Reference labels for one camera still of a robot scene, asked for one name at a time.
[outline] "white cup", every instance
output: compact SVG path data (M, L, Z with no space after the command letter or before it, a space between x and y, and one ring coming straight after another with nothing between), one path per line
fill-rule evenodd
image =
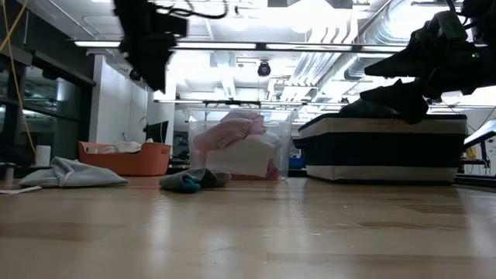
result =
M36 147L36 166L48 167L50 166L50 152L51 146L37 146Z

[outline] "plastic storage container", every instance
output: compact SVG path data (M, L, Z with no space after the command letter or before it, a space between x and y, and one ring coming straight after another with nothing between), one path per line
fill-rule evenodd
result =
M234 180L288 177L292 111L188 108L191 167Z
M171 146L162 143L144 143L138 153L93 154L90 149L101 150L109 144L79 142L79 159L84 164L104 167L118 175L164 175L169 167Z
M426 115L409 125L386 119L321 115L298 129L307 173L328 181L451 184L463 140L465 115Z

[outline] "pink cloth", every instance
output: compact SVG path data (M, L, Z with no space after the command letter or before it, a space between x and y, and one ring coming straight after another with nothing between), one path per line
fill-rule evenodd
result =
M236 181L276 181L279 179L279 169L276 168L274 160L270 159L267 165L265 177L255 175L231 174L231 179Z
M267 132L267 127L264 125L265 116L257 112L230 112L221 122L225 122L230 119L248 119L252 121L249 134L264 134Z
M204 131L193 139L193 147L201 152L226 148L244 140L253 122L249 119L227 119Z

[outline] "yellow cable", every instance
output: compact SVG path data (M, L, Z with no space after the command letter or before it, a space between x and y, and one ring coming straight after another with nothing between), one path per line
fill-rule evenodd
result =
M24 10L26 10L26 7L28 5L28 1L29 0L25 0L24 1L24 5L22 5L22 8L21 8L21 11L19 12L19 14L17 15L17 18L15 18L14 20L14 23L12 24L12 28L9 29L9 25L5 25L6 27L6 31L7 31L7 36L5 37L5 39L3 40L2 42L2 45L0 45L0 52L2 52L3 48L5 47L5 45L7 44L7 42L10 41L10 37L12 36L12 34L14 33L14 30L16 29L17 27L17 24L19 23L19 20L22 18L22 14L24 13ZM4 11L4 17L7 16L7 11L5 10Z
M9 33L9 21L7 20L7 8L5 7L5 4L2 5L3 6L3 17L4 17L4 21L5 21L5 30ZM19 13L19 15L17 16L17 18L20 18L20 16L22 15L22 12L23 10L21 10L21 12ZM17 99L19 100L19 108L21 109L21 113L23 113L23 106L22 106L22 97L21 97L21 91L19 89L19 82L17 81L17 74L16 74L16 65L14 63L14 56L12 55L12 44L10 43L10 35L8 34L7 37L5 38L5 41L7 42L7 44L9 45L9 54L10 54L10 63L12 65L12 73L14 75L14 84L15 84L15 90L17 92ZM28 122L26 120L26 117L22 117L22 120L24 122L24 126L26 127L26 133L28 134L28 138L29 138L29 143L31 145L31 149L33 149L33 153L34 153L34 156L36 156L36 148L34 147L34 144L33 144L33 138L31 138L31 133L29 132L29 127L28 127Z

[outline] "sock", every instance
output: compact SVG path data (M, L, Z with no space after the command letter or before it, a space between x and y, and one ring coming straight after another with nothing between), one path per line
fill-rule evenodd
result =
M193 194L202 188L224 187L230 181L230 173L212 173L210 170L203 168L185 170L177 174L162 177L159 184L161 190Z

